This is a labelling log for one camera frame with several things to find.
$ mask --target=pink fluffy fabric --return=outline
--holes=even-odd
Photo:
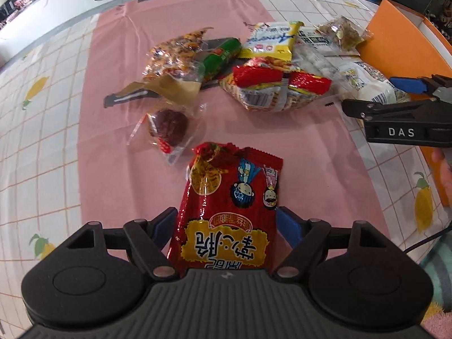
[[[433,315],[423,323],[423,327],[437,339],[451,339],[452,313]]]

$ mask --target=yellow and white snack package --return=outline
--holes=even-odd
[[[242,45],[239,58],[270,56],[292,60],[292,47],[297,38],[301,21],[257,23],[251,36]]]

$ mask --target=cartoon girl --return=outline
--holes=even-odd
[[[278,172],[273,168],[264,167],[265,179],[267,180],[267,188],[264,192],[264,206],[269,210],[276,208],[276,183],[278,181]]]
[[[248,208],[254,201],[254,191],[250,183],[261,168],[242,158],[237,170],[239,181],[231,186],[231,199],[236,207]]]

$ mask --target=table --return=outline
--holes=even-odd
[[[313,26],[337,14],[366,26],[377,8],[362,0],[132,1],[58,33],[4,71],[0,337],[17,337],[29,327],[20,282],[51,244],[58,246],[88,221],[120,227],[179,207],[190,151],[170,167],[155,149],[126,145],[146,99],[103,108],[106,95],[140,78],[150,47],[204,26],[214,27],[206,39],[245,39],[248,25],[259,21]],[[24,102],[31,86],[47,77],[42,90]],[[283,158],[280,205],[304,219],[343,227],[365,219],[402,249],[448,223],[417,147],[368,144],[359,124],[335,106],[257,113],[220,88],[200,95],[207,112],[197,142],[234,142]],[[422,234],[414,216],[415,172],[425,175],[433,198],[433,223]],[[44,241],[35,251],[38,239]],[[419,262],[430,247],[410,256]]]

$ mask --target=green striped fabric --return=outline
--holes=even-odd
[[[452,311],[452,232],[442,236],[420,263],[433,282],[433,301]]]

